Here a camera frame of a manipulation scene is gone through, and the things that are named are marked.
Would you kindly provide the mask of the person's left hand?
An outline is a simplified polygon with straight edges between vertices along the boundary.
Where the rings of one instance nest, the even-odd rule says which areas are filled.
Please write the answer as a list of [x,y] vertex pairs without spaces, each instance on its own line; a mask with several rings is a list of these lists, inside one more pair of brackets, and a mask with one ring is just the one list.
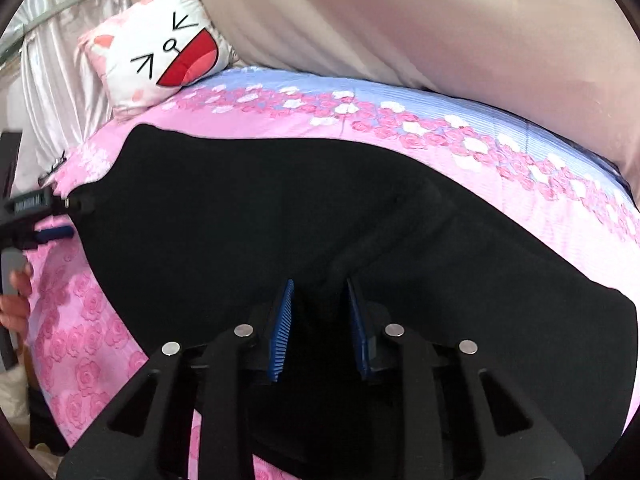
[[1,325],[16,333],[21,341],[25,341],[28,335],[28,320],[32,312],[29,297],[32,296],[33,276],[34,269],[27,261],[20,270],[14,270],[9,275],[9,283],[14,293],[1,296]]

